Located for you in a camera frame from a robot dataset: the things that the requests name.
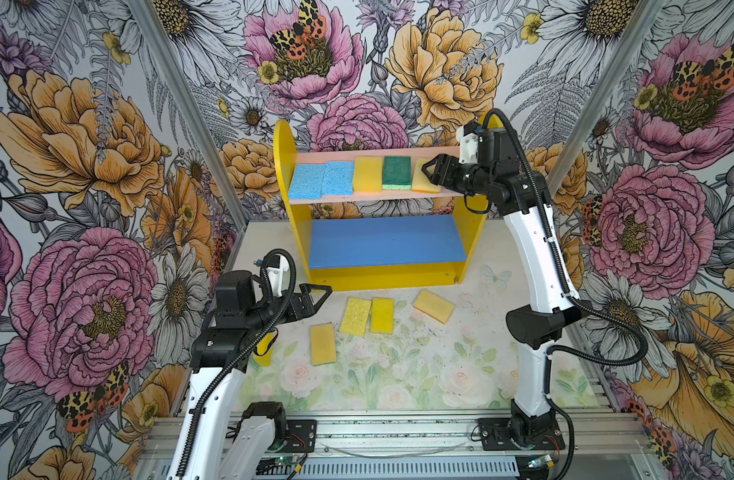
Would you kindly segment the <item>green sponge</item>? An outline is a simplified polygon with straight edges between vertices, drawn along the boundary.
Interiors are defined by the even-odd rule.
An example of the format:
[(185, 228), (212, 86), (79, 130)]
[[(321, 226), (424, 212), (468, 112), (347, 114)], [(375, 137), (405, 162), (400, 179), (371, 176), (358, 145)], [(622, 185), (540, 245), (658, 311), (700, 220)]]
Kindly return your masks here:
[(412, 162), (409, 156), (386, 156), (382, 169), (383, 190), (410, 190)]

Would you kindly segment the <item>pale yellow textured sponge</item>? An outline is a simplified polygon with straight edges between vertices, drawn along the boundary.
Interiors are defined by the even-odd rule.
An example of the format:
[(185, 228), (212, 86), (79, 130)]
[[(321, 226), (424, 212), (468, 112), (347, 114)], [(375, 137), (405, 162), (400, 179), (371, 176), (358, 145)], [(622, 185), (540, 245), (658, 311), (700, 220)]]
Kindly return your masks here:
[(339, 332), (344, 335), (363, 337), (370, 318), (371, 307), (371, 300), (349, 297)]

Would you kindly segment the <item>thick yellow sponge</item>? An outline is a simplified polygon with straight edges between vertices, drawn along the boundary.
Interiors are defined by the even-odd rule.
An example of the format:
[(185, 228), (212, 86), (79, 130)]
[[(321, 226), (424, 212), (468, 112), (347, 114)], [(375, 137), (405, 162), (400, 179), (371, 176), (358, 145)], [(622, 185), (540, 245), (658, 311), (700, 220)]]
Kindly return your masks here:
[(358, 157), (354, 162), (352, 188), (355, 194), (380, 193), (382, 187), (383, 158)]

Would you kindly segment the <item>bright yellow small sponge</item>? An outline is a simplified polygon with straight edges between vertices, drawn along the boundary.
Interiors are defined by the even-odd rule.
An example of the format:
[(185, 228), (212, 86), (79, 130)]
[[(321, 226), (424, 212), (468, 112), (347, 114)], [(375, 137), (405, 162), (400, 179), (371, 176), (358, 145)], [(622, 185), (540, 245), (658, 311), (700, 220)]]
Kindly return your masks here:
[(370, 332), (392, 334), (394, 321), (394, 300), (374, 298), (371, 306)]

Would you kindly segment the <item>blue sponge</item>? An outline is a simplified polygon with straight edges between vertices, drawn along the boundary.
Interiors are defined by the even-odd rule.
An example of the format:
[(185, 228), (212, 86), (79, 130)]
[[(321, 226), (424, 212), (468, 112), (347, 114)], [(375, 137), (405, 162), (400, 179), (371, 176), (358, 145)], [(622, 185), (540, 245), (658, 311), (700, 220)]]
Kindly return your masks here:
[(353, 161), (327, 162), (322, 179), (323, 196), (351, 196), (353, 194)]
[(325, 171), (325, 164), (297, 164), (288, 190), (289, 199), (320, 199)]

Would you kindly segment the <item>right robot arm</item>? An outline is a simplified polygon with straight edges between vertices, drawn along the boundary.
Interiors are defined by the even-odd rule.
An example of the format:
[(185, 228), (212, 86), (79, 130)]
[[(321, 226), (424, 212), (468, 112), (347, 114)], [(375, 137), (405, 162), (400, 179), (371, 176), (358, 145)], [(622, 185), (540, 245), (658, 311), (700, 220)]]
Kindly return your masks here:
[(551, 353), (563, 329), (582, 319), (577, 291), (564, 264), (544, 177), (531, 170), (519, 143), (504, 127), (470, 122), (459, 128), (456, 156), (440, 154), (422, 166), (435, 185), (482, 196), (505, 221), (528, 282), (529, 302), (506, 315), (518, 344), (517, 390), (511, 416), (502, 432), (518, 448), (540, 444), (557, 431), (556, 410), (549, 402)]

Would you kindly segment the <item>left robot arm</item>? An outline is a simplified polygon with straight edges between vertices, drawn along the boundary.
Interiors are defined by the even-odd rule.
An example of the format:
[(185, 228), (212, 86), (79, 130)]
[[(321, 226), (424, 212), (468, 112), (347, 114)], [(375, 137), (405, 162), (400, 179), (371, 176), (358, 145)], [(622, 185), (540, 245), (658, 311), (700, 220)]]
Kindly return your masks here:
[(251, 479), (262, 457), (287, 437), (279, 402), (250, 405), (230, 433), (234, 397), (260, 342), (278, 326), (314, 316), (332, 293), (329, 286), (303, 283), (284, 288), (285, 270), (273, 267), (264, 280), (247, 270), (220, 276), (215, 308), (192, 344), (187, 408), (169, 479)]

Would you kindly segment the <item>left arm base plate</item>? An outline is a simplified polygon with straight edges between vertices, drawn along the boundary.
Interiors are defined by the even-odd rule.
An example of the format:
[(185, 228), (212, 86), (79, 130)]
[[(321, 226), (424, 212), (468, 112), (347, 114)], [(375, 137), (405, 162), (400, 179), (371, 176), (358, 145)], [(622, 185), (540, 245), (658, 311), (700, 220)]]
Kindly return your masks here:
[(313, 419), (293, 419), (286, 424), (286, 433), (279, 444), (273, 444), (268, 454), (312, 453), (316, 445), (318, 422)]

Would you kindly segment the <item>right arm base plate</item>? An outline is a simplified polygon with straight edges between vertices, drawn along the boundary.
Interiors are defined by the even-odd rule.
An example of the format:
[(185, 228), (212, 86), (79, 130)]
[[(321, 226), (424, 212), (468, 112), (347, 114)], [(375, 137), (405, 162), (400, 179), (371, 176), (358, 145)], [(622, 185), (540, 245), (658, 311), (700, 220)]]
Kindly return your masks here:
[(523, 422), (520, 418), (480, 418), (475, 434), (484, 451), (556, 451), (565, 448), (558, 422)]

